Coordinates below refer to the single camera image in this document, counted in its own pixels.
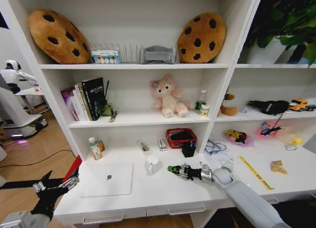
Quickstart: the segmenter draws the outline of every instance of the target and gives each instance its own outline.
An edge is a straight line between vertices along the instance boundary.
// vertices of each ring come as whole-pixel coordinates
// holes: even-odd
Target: stuffed bear
[[[151,81],[149,83],[152,95],[157,99],[154,108],[162,108],[162,114],[165,118],[172,118],[174,113],[180,117],[185,117],[189,110],[193,108],[192,103],[184,104],[179,102],[183,95],[183,90],[175,89],[175,81],[172,75],[168,74],[161,81]]]
[[[224,100],[230,101],[234,98],[235,98],[235,96],[233,94],[228,93],[228,88],[227,88]],[[223,114],[229,115],[229,116],[234,116],[238,113],[238,108],[237,107],[225,107],[222,103],[221,108],[220,108],[220,112],[222,112]]]
[[[181,63],[209,63],[222,49],[226,36],[223,18],[203,13],[193,18],[178,39]]]
[[[31,35],[59,64],[86,64],[91,55],[83,34],[63,15],[52,10],[33,11],[28,18]]]

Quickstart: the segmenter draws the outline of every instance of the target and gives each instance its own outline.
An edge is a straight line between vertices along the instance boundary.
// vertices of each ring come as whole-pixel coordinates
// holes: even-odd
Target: yellow toy car
[[[292,111],[313,111],[316,105],[311,105],[308,100],[296,98],[290,103],[290,110]]]

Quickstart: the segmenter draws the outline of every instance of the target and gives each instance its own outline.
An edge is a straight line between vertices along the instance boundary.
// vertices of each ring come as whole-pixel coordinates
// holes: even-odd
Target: cookie pillow
[[[90,49],[83,34],[63,15],[35,10],[28,18],[31,35],[46,54],[60,64],[86,64]]]
[[[181,63],[209,63],[222,49],[226,35],[223,18],[203,13],[193,18],[178,39]]]

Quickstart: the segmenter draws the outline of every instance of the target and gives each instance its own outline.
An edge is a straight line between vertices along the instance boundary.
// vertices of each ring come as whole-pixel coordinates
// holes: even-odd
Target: dish rack
[[[174,134],[177,134],[177,133],[182,133],[182,132],[188,132],[191,134],[191,136],[193,137],[193,139],[187,139],[187,140],[172,140],[170,138],[170,136],[174,135]],[[189,129],[189,128],[174,128],[174,129],[168,129],[167,132],[166,132],[166,138],[167,138],[167,141],[170,145],[170,147],[172,149],[179,149],[179,148],[182,148],[183,147],[183,144],[184,143],[189,143],[190,141],[193,141],[193,142],[197,142],[197,137],[196,135],[194,134],[194,132]]]
[[[90,43],[91,50],[116,50],[119,51],[123,64],[139,64],[139,53],[142,44],[137,43]]]

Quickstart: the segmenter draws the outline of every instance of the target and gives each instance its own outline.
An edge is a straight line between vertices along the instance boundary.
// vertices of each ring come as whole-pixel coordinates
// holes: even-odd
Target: potted plant
[[[304,45],[316,59],[316,0],[261,0],[245,43],[247,63],[273,64],[286,49]]]

